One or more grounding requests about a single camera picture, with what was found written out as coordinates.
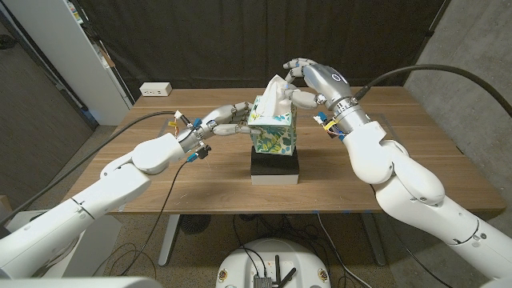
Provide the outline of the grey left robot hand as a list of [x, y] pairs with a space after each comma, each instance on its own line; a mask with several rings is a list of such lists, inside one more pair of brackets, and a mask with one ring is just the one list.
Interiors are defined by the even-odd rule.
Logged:
[[176, 118], [181, 119], [187, 126], [183, 132], [179, 133], [177, 140], [187, 153], [215, 135], [261, 134], [262, 129], [247, 125], [252, 108], [253, 104], [250, 102], [220, 106], [202, 118], [200, 124], [191, 123], [184, 114], [177, 110]]

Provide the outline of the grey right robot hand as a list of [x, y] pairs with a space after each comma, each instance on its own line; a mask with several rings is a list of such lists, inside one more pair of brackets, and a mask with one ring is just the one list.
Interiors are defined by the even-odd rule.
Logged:
[[285, 77], [288, 83], [303, 78], [317, 92], [315, 101], [334, 113], [334, 121], [343, 132], [349, 134], [371, 122], [353, 97], [348, 81], [336, 69], [308, 58], [293, 58], [282, 66], [289, 70]]

